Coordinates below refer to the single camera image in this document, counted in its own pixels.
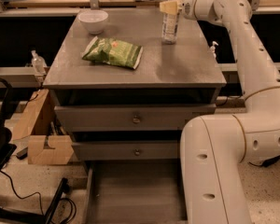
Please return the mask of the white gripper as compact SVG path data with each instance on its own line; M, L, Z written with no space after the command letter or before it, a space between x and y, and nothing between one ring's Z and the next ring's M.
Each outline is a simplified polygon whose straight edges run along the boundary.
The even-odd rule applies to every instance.
M168 0L160 2L160 12L176 15L182 8L182 15L188 20L197 20L195 6L198 0Z

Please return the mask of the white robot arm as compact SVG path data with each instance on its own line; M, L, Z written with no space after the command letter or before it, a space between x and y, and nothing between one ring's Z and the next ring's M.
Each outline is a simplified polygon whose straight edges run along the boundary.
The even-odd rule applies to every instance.
M250 23L248 0L169 0L160 10L228 31L246 111L190 120L180 139L188 224L252 224L242 161L280 155L280 73Z

